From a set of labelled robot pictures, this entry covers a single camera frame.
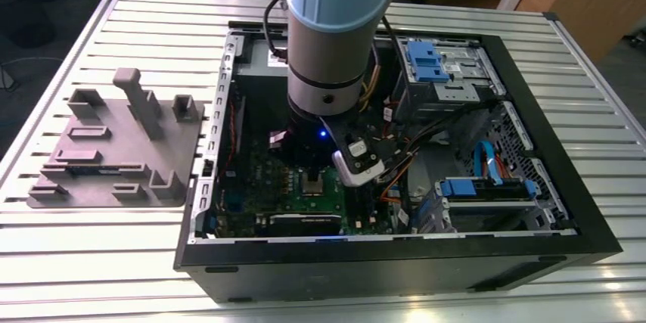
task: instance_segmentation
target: floor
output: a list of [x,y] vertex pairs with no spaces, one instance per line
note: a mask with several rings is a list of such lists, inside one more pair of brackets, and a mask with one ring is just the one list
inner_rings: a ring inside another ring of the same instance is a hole
[[[53,57],[63,59],[76,41],[100,0],[56,0],[44,5],[56,25],[56,41],[37,49],[21,49],[0,38],[0,63],[21,57]],[[9,66],[12,77],[20,87],[12,93],[0,90],[0,157],[3,157],[24,120],[29,116],[49,79],[59,67],[59,61],[21,61]],[[631,48],[621,42],[611,54],[598,65],[609,83],[626,102],[637,119],[646,125],[646,51]]]

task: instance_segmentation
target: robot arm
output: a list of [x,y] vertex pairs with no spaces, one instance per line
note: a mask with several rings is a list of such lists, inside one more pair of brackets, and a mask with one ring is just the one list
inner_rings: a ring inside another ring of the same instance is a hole
[[376,27],[391,0],[287,3],[288,102],[296,119],[303,120],[292,127],[292,135],[303,135],[295,138],[300,139],[298,144],[307,144],[312,133],[304,130],[326,126],[339,149],[332,160],[342,181],[359,186],[384,167],[367,138],[347,124],[356,110]]

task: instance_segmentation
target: green circuit board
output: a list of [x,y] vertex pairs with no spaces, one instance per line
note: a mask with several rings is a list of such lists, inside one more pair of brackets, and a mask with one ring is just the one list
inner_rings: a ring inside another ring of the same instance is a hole
[[263,217],[280,214],[340,216],[342,234],[388,233],[383,219],[374,224],[347,219],[346,204],[358,202],[332,167],[311,182],[303,169],[287,167],[264,148],[251,148],[247,168],[230,179],[214,195],[220,237],[255,237]]

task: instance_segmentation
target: slotted aluminum tabletop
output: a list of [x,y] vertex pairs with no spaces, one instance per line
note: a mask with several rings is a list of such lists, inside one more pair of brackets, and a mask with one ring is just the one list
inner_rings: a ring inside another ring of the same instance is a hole
[[[101,0],[0,164],[0,318],[646,319],[643,130],[561,24],[541,14],[419,5],[392,5],[387,12],[399,29],[502,37],[625,249],[595,265],[502,293],[219,306],[172,270],[182,208],[29,209],[27,191],[68,122],[72,90],[96,88],[104,98],[123,98],[111,85],[113,70],[137,67],[158,99],[191,94],[211,102],[227,23],[260,21],[268,1]],[[270,21],[284,21],[282,13]]]

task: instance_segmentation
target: red wire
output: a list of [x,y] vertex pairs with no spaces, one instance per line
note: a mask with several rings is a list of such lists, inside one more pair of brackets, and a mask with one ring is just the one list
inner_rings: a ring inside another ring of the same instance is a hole
[[218,175],[218,179],[222,178],[226,170],[230,168],[231,160],[234,160],[234,155],[235,155],[235,108],[234,108],[232,101],[230,101],[230,113],[231,113],[231,121],[230,121],[231,152],[230,152],[230,158],[226,161],[224,168],[222,169],[220,174]]
[[507,172],[507,167],[505,166],[505,163],[501,160],[501,157],[498,155],[495,156],[495,165],[498,166],[502,177],[510,178],[510,175],[509,175],[509,172]]
[[382,138],[386,138],[387,127],[388,127],[390,125],[391,125],[390,123],[383,124]]

